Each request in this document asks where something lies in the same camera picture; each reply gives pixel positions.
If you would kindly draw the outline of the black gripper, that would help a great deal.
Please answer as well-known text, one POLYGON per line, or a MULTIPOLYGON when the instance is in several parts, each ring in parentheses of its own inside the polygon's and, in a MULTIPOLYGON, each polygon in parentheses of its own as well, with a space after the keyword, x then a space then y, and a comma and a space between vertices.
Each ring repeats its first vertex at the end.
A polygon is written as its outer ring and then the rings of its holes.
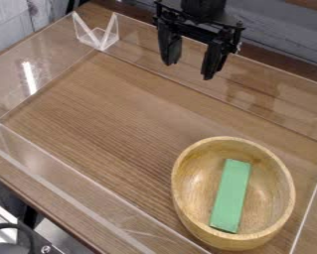
POLYGON ((201 74, 210 80, 222 69, 227 54, 239 48, 242 21, 226 11, 227 0, 155 0, 154 25, 160 59, 175 64, 182 55, 182 37, 207 45, 201 74))

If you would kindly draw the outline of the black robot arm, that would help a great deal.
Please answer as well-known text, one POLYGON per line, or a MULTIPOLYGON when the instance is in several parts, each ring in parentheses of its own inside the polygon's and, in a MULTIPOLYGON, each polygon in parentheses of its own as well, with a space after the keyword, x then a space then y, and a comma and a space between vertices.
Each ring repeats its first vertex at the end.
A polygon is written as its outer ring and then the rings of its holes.
POLYGON ((239 50, 242 21, 226 13, 227 0, 155 0, 154 25, 164 65, 182 56, 183 37, 207 45, 201 75, 203 80, 222 70, 229 54, 239 50))

